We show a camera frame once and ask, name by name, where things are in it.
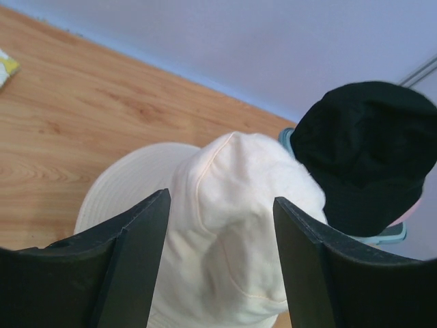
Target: light purple wall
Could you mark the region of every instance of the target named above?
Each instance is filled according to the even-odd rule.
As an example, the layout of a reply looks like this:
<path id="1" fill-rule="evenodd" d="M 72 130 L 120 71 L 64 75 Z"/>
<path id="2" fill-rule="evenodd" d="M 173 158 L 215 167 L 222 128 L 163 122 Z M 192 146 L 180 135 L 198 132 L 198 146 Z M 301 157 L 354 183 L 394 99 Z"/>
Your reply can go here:
<path id="1" fill-rule="evenodd" d="M 437 53 L 437 1 L 0 0 L 298 121 L 325 92 Z"/>

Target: hat brim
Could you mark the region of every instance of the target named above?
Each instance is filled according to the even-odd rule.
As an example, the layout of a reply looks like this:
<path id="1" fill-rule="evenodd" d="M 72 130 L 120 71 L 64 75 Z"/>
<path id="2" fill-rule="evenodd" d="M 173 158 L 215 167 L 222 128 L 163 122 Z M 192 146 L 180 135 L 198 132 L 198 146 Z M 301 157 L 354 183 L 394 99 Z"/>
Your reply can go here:
<path id="1" fill-rule="evenodd" d="M 273 328 L 276 323 L 278 316 L 271 316 L 266 320 L 260 321 L 258 323 L 254 323 L 251 325 L 239 325 L 239 326 L 231 326 L 231 325 L 202 325 L 202 324 L 194 324 L 194 323 L 176 323 L 172 321 L 170 318 L 162 315 L 157 312 L 152 304 L 152 309 L 150 310 L 149 321 L 147 323 L 147 328 Z"/>
<path id="2" fill-rule="evenodd" d="M 200 148 L 156 143 L 121 158 L 104 171 L 85 196 L 74 233 L 94 227 L 169 186 L 176 167 Z"/>

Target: hat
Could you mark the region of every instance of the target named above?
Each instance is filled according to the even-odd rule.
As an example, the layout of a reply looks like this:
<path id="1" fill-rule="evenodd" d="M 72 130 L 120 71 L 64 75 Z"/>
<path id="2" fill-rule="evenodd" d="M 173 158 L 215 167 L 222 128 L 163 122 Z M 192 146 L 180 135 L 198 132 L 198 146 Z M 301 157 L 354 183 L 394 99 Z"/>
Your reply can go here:
<path id="1" fill-rule="evenodd" d="M 75 232 L 164 188 L 169 225 L 147 326 L 272 327 L 287 310 L 274 199 L 282 195 L 326 223 L 323 191 L 305 167 L 261 134 L 230 133 L 202 149 L 154 144 L 97 179 Z"/>
<path id="2" fill-rule="evenodd" d="M 391 83 L 351 83 L 324 95 L 290 137 L 326 195 L 328 224 L 375 236 L 412 208 L 437 160 L 437 108 Z"/>

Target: hat stitching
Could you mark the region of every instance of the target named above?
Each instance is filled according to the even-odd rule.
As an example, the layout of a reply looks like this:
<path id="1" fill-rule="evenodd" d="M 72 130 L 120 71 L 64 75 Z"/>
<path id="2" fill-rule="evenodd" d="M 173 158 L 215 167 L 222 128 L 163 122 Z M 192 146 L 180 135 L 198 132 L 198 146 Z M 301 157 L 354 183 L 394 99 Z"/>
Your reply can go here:
<path id="1" fill-rule="evenodd" d="M 217 240 L 219 241 L 219 243 L 221 245 L 221 248 L 223 249 L 223 253 L 225 254 L 226 266 L 227 266 L 227 270 L 229 271 L 229 277 L 231 279 L 231 282 L 237 288 L 237 290 L 239 292 L 241 292 L 246 297 L 250 297 L 250 298 L 254 298 L 254 299 L 265 299 L 265 300 L 267 300 L 269 302 L 278 303 L 278 304 L 282 304 L 282 303 L 285 303 L 287 301 L 287 299 L 284 299 L 283 301 L 275 301 L 274 299 L 271 299 L 269 297 L 265 297 L 265 296 L 262 296 L 262 295 L 251 295 L 251 294 L 248 294 L 247 292 L 243 291 L 243 289 L 241 289 L 241 287 L 239 287 L 239 285 L 234 280 L 234 277 L 231 274 L 231 266 L 230 266 L 229 261 L 227 259 L 226 249 L 225 249 L 225 246 L 224 246 L 222 240 L 220 239 L 220 237 L 217 237 Z"/>
<path id="2" fill-rule="evenodd" d="M 196 183 L 196 188 L 195 188 L 196 192 L 195 192 L 195 195 L 196 195 L 196 206 L 197 206 L 197 211 L 196 211 L 197 212 L 197 220 L 198 220 L 201 228 L 203 230 L 205 230 L 205 232 L 207 232 L 207 233 L 209 233 L 209 234 L 211 234 L 213 236 L 216 236 L 216 234 L 211 232 L 211 231 L 209 231 L 209 229 L 207 229 L 207 227 L 205 227 L 205 225 L 203 224 L 203 222 L 201 220 L 200 207 L 199 207 L 199 185 L 200 185 L 200 182 L 202 181 L 202 179 L 205 177 L 206 172 L 210 168 L 210 166 L 211 166 L 212 162 L 214 161 L 214 159 L 217 157 L 219 152 L 229 143 L 229 140 L 234 136 L 234 134 L 235 134 L 235 132 L 231 133 L 231 135 L 225 140 L 225 142 L 223 142 L 223 145 L 214 152 L 214 154 L 211 156 L 211 159 L 205 165 L 205 168 L 203 169 L 203 171 L 202 171 L 202 173 L 201 173 L 201 175 L 199 177 L 199 180 Z"/>
<path id="3" fill-rule="evenodd" d="M 201 228 L 202 228 L 205 232 L 211 234 L 212 236 L 215 236 L 216 239 L 219 241 L 220 246 L 221 246 L 221 249 L 223 250 L 223 253 L 225 254 L 225 261 L 226 261 L 226 265 L 227 265 L 227 271 L 228 271 L 228 273 L 229 273 L 229 278 L 230 278 L 232 284 L 234 285 L 234 287 L 236 288 L 236 290 L 237 290 L 238 292 L 241 292 L 244 296 L 249 297 L 249 298 L 265 299 L 265 300 L 267 300 L 267 301 L 270 301 L 270 302 L 273 302 L 273 303 L 278 303 L 278 304 L 285 303 L 285 302 L 287 301 L 287 299 L 285 299 L 284 301 L 275 301 L 275 300 L 270 299 L 270 298 L 265 297 L 265 296 L 261 296 L 261 295 L 251 295 L 251 294 L 249 294 L 249 293 L 243 291 L 243 289 L 242 289 L 242 288 L 237 284 L 237 282 L 235 281 L 235 279 L 234 279 L 234 277 L 233 277 L 233 275 L 232 275 L 232 272 L 231 272 L 231 269 L 230 269 L 230 265 L 229 265 L 229 260 L 228 260 L 228 258 L 227 258 L 227 253 L 226 253 L 226 250 L 225 250 L 225 246 L 224 246 L 224 244 L 222 243 L 221 239 L 219 238 L 219 236 L 218 236 L 217 234 L 215 234 L 215 233 L 209 231 L 209 229 L 207 229 L 207 227 L 205 227 L 205 225 L 203 224 L 203 222 L 202 222 L 202 220 L 201 220 L 200 207 L 199 207 L 199 185 L 200 185 L 200 182 L 201 182 L 202 179 L 205 177 L 206 172 L 207 172 L 208 169 L 210 168 L 212 162 L 214 162 L 214 159 L 217 157 L 217 155 L 220 153 L 220 151 L 221 151 L 221 150 L 222 150 L 222 149 L 223 149 L 223 148 L 224 148 L 224 147 L 229 143 L 229 141 L 231 140 L 231 138 L 232 138 L 235 134 L 236 134 L 236 132 L 231 133 L 231 134 L 229 135 L 229 137 L 228 137 L 228 138 L 223 142 L 223 145 L 222 145 L 221 147 L 219 147 L 219 148 L 214 152 L 214 154 L 211 156 L 211 159 L 210 159 L 210 160 L 208 161 L 208 163 L 205 165 L 205 168 L 203 169 L 203 171 L 202 171 L 202 173 L 201 173 L 201 175 L 200 175 L 200 177 L 199 177 L 199 180 L 198 180 L 197 183 L 196 183 L 195 196 L 196 196 L 196 200 L 197 200 L 197 201 L 196 201 L 196 206 L 197 206 L 197 220 L 198 220 L 198 222 L 199 222 Z"/>

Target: wooden floor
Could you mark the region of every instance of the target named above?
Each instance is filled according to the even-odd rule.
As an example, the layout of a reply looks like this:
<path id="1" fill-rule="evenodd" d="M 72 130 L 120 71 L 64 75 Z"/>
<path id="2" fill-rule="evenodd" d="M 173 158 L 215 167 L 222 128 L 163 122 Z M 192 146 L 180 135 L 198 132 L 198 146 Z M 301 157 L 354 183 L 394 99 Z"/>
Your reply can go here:
<path id="1" fill-rule="evenodd" d="M 0 49 L 22 65 L 0 90 L 0 247 L 70 236 L 92 182 L 137 148 L 292 125 L 2 7 Z"/>

